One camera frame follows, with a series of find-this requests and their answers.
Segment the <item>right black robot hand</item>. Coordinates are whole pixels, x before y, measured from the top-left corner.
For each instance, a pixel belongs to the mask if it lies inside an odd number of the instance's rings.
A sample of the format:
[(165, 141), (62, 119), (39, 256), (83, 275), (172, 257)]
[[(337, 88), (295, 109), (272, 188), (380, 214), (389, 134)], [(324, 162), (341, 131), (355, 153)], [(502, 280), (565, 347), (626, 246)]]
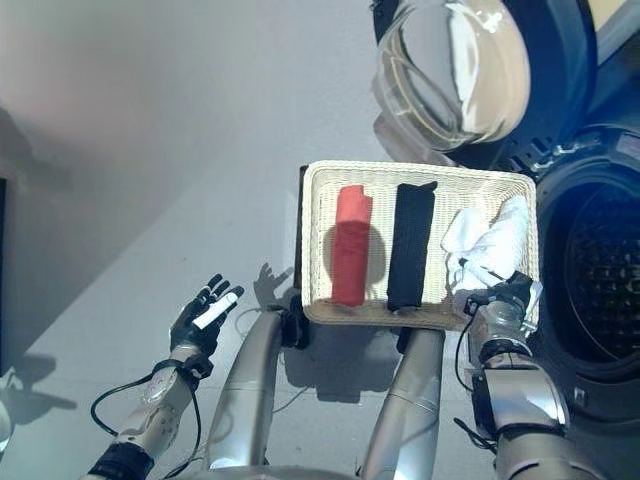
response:
[(532, 278), (515, 271), (511, 277), (494, 285), (492, 291), (497, 299), (517, 305), (526, 311), (531, 301), (533, 283)]

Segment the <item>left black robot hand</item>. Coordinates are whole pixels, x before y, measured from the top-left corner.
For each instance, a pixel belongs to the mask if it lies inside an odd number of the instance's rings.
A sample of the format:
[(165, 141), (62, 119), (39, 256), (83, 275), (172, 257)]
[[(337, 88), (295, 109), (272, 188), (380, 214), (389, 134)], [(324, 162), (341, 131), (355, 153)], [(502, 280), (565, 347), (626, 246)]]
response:
[(244, 292), (242, 286), (232, 287), (221, 274), (214, 275), (179, 313), (170, 329), (170, 349), (189, 345), (210, 357), (222, 326)]

